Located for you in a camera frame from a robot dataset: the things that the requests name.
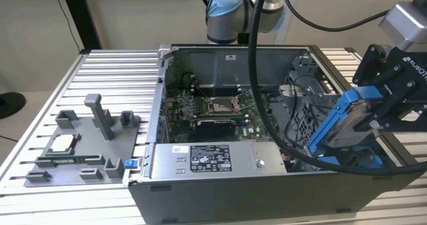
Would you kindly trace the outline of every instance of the blue clip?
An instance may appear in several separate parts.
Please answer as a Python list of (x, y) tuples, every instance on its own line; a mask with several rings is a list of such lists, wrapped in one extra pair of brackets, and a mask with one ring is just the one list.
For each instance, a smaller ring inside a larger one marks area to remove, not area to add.
[(134, 159), (128, 159), (124, 161), (124, 169), (138, 169), (139, 161)]

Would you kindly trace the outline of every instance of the white label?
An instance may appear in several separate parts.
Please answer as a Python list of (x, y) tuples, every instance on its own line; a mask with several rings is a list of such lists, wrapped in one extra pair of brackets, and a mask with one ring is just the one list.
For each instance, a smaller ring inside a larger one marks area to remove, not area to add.
[(226, 55), (226, 61), (236, 60), (236, 55)]
[(172, 153), (187, 154), (188, 153), (188, 146), (172, 146)]

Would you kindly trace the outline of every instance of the black pole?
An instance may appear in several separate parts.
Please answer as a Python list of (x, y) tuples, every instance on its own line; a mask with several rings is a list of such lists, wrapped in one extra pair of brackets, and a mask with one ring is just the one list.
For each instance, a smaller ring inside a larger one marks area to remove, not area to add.
[(66, 2), (84, 48), (102, 49), (87, 0), (66, 0)]

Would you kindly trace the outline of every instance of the aluminum extrusion table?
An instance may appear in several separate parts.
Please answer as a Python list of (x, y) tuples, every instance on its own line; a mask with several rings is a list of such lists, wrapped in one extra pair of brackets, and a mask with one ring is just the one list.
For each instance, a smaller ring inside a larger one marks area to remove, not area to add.
[[(322, 49), (351, 83), (360, 56), (343, 48)], [(131, 193), (123, 184), (24, 187), (56, 129), (60, 110), (91, 116), (84, 106), (90, 93), (103, 96), (112, 115), (132, 110), (142, 117), (134, 156), (144, 154), (151, 105), (158, 79), (158, 51), (94, 50), (80, 55), (0, 167), (0, 224), (144, 224)], [(418, 161), (427, 161), (426, 133), (396, 133)], [(232, 222), (230, 225), (408, 225), (427, 224), (427, 175), (402, 191), (383, 193), (358, 213)]]

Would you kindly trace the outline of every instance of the wall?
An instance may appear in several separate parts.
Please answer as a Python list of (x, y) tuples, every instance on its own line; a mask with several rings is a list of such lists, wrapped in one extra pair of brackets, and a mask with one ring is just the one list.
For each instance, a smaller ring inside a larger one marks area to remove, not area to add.
[[(202, 0), (87, 1), (106, 49), (207, 42)], [(274, 39), (263, 34), (259, 41)], [(78, 56), (56, 0), (0, 0), (0, 47), (0, 92), (52, 90)]]
[(0, 92), (52, 90), (78, 53), (56, 0), (0, 0)]
[[(413, 0), (296, 0), (295, 9), (314, 23), (326, 27), (350, 25), (371, 15), (390, 9), (399, 1)], [(316, 44), (323, 48), (354, 47), (364, 54), (370, 44), (392, 45), (378, 28), (380, 19), (344, 32), (324, 32), (291, 18), (284, 42), (287, 44)]]

